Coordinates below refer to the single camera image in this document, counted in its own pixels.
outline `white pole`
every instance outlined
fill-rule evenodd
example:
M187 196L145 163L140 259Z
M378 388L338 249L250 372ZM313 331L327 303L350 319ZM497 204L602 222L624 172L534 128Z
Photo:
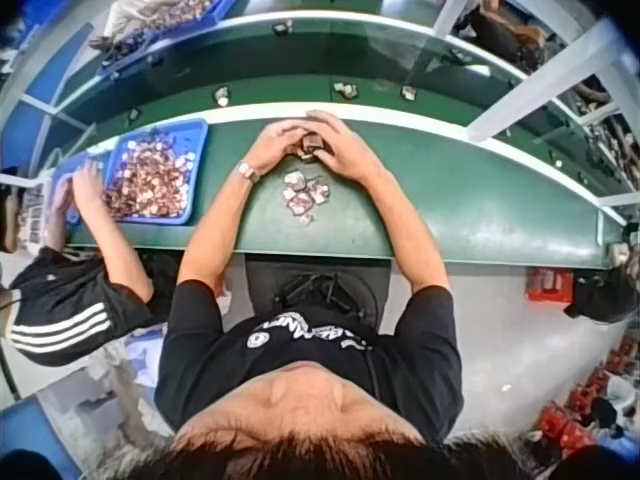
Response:
M433 33L436 37L444 38L449 35L466 4L467 0L446 0L433 25Z
M618 58L624 41L610 20L603 19L507 93L467 127L481 142L510 127L557 95Z

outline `table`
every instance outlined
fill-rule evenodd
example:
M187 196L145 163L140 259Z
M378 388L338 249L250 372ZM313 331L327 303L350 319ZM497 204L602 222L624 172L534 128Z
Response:
M191 220L184 226L123 224L137 247L181 249L227 174L244 155L265 120L212 125L196 185ZM350 122L380 155L432 228L447 262L601 267L595 240L596 208L525 167L469 144L399 127ZM381 220L356 185L320 164L305 174L330 177L328 204L303 227L286 209L282 177L299 164L284 161L254 189L236 250L274 254L389 258ZM618 224L605 220L605 242ZM91 245L84 226L71 237Z

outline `black hair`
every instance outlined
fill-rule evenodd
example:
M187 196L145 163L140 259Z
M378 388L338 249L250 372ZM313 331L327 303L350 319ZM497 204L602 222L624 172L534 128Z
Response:
M152 452L122 465L112 480L246 479L509 479L534 477L496 439L427 446L410 439L289 436L275 443L237 448L205 442Z

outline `blue panel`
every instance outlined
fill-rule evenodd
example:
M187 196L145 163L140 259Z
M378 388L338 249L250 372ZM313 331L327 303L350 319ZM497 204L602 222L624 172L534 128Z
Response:
M87 23L72 35L31 82L26 90L27 95L47 104L53 103L67 70L76 58L78 51L84 47L92 31L93 27Z
M0 417L0 455L29 450L46 457L65 480L77 479L82 471L64 448L36 397L29 397L3 410Z
M2 168L29 170L45 114L31 105L19 102L2 130Z

